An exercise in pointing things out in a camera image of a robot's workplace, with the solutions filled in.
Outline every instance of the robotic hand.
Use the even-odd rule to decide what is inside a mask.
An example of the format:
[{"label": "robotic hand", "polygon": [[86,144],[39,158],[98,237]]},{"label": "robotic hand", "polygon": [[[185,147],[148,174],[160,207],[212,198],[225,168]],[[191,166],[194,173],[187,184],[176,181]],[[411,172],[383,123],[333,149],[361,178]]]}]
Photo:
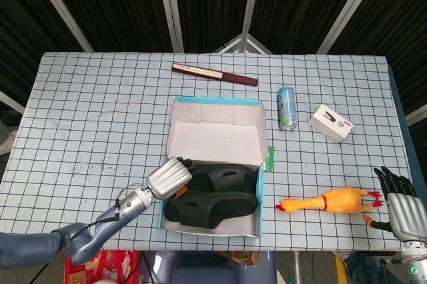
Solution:
[{"label": "robotic hand", "polygon": [[387,201],[390,222],[377,222],[364,215],[365,222],[375,228],[393,232],[401,242],[402,260],[391,263],[408,263],[411,283],[425,283],[427,279],[427,212],[421,199],[417,198],[411,181],[393,174],[387,167],[374,172],[380,179]]},{"label": "robotic hand", "polygon": [[[140,187],[122,200],[120,192],[115,205],[89,225],[74,223],[42,234],[0,232],[0,268],[49,263],[63,249],[73,264],[88,262],[111,236],[150,207],[155,198],[167,199],[184,186],[191,179],[189,170],[189,159],[169,159],[150,174],[147,188]],[[97,225],[93,236],[88,229],[92,225]]]}]

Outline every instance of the table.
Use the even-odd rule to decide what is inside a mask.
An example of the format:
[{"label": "table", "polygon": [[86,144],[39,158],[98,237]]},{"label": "table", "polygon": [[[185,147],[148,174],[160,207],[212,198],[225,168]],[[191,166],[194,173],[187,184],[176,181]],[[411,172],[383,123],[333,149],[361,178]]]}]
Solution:
[{"label": "table", "polygon": [[[244,74],[257,87],[171,72],[173,62]],[[278,127],[276,94],[296,89],[299,125]],[[166,160],[175,96],[260,99],[268,144],[261,239],[208,237],[157,228],[160,202],[113,236],[105,249],[397,250],[391,233],[369,228],[362,214],[274,208],[284,197],[315,197],[331,187],[380,190],[372,168],[409,176],[384,57],[172,53],[46,53],[0,186],[0,231],[50,232],[90,223],[112,198]],[[321,103],[355,126],[340,144],[307,120]],[[387,221],[385,207],[369,215]]]}]

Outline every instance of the jeans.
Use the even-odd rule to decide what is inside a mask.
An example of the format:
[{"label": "jeans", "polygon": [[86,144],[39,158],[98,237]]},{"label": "jeans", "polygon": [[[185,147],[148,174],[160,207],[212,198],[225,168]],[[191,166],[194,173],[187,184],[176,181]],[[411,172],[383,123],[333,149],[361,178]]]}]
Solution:
[{"label": "jeans", "polygon": [[[384,272],[381,267],[377,266],[377,261],[373,256],[358,255],[353,252],[347,259],[346,264],[348,274],[361,284],[387,284]],[[388,269],[386,276],[389,284],[403,284]]]}]

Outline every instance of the can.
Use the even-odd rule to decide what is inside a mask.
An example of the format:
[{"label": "can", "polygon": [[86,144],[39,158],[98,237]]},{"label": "can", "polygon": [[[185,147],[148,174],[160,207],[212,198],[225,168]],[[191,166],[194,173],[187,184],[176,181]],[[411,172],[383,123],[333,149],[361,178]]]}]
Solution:
[{"label": "can", "polygon": [[278,92],[279,126],[285,131],[297,125],[295,92],[292,87],[282,87]]}]

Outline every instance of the rubber chicken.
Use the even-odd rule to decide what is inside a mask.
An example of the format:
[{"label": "rubber chicken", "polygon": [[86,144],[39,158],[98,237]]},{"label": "rubber chicken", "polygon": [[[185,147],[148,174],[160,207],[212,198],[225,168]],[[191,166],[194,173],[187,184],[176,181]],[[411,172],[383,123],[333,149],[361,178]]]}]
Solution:
[{"label": "rubber chicken", "polygon": [[[362,195],[375,197],[375,201],[371,205],[364,206]],[[284,199],[276,207],[289,213],[298,209],[323,209],[329,213],[361,213],[382,206],[383,201],[379,200],[380,196],[380,192],[368,192],[346,187],[333,189],[313,199]]]}]

